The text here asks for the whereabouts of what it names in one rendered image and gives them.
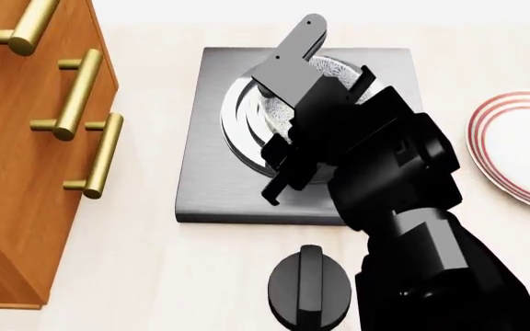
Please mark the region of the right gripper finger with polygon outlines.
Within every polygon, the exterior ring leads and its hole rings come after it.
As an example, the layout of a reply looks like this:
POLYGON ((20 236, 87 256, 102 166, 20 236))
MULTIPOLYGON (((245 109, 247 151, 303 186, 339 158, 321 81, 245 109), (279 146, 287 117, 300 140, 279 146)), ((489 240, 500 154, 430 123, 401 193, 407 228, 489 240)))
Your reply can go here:
POLYGON ((323 46, 325 40, 327 37, 327 32, 324 32, 324 34, 318 38, 318 40, 314 43, 314 45, 311 47, 309 52, 307 53, 307 59, 310 60, 323 46))
POLYGON ((289 107, 296 107, 322 76, 309 64, 307 53, 327 30, 327 21, 321 15, 305 16, 256 67, 252 78, 289 107))

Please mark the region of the silver patterned bowl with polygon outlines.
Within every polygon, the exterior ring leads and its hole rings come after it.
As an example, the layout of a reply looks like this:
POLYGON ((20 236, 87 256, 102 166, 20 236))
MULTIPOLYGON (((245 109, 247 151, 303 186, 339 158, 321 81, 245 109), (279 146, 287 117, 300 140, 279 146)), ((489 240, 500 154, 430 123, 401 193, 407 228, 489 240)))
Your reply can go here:
MULTIPOLYGON (((315 55, 309 63, 324 76, 338 78, 347 89, 363 73, 356 65, 333 57, 315 55)), ((291 142, 288 131, 294 110, 276 97, 265 98, 252 79, 254 70, 251 68, 240 76, 227 90, 220 111, 221 128, 226 144, 241 162, 263 176, 273 178, 276 172, 262 159, 261 149, 274 134, 291 142)), ((363 104, 385 87, 379 79, 374 79, 356 104, 363 104)), ((329 167, 321 166, 310 183, 322 184, 328 181, 330 173, 329 167)))

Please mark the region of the grey square stove plate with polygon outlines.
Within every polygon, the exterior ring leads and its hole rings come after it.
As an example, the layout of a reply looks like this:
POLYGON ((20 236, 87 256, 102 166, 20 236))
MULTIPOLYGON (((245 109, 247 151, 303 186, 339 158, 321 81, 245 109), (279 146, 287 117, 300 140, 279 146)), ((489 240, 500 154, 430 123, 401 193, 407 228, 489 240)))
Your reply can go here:
MULTIPOLYGON (((277 198, 278 205, 273 206, 261 195, 272 178, 245 165, 226 144, 220 121, 225 94, 271 52, 269 48, 204 50, 176 197, 175 212, 180 223, 343 224, 328 194, 328 181, 310 181, 301 190, 286 188, 277 198)), ((367 66, 386 87, 394 87, 411 109, 422 109, 409 49, 323 49, 315 55, 343 60, 358 68, 367 66)), ((329 167, 331 177, 332 167, 318 165, 317 170, 321 166, 329 167)))

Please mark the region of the black round stove knob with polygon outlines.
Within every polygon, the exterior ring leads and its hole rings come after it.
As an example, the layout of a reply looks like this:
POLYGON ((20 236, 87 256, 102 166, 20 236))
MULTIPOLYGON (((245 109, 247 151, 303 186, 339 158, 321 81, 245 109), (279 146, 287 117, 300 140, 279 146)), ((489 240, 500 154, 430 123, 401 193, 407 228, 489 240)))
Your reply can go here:
POLYGON ((351 284, 343 269, 318 245, 302 245, 269 276, 268 304, 290 331, 332 331, 351 305, 351 284))

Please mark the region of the white plate with red rings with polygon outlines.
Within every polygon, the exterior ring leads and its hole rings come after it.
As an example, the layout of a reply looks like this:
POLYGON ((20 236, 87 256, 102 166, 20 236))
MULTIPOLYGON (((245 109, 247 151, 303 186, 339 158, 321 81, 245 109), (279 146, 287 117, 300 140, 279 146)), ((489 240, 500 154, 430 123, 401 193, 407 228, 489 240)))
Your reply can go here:
POLYGON ((481 173, 530 206, 530 91, 502 93, 480 104, 466 128, 466 145, 481 173))

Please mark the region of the wooden drawer cabinet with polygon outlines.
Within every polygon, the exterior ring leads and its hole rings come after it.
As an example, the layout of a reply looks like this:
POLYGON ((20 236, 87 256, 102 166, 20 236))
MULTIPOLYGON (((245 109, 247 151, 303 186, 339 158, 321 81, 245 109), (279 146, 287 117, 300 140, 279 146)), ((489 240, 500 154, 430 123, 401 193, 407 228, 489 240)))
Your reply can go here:
MULTIPOLYGON (((13 29, 29 0, 0 0, 0 29, 13 29)), ((92 0, 61 0, 29 57, 0 45, 0 308, 45 305, 63 254, 81 191, 63 182, 86 179, 101 131, 85 123, 106 120, 119 89, 92 0), (96 82, 75 137, 57 140, 32 131, 31 120, 56 119, 76 71, 57 62, 102 52, 96 82)))

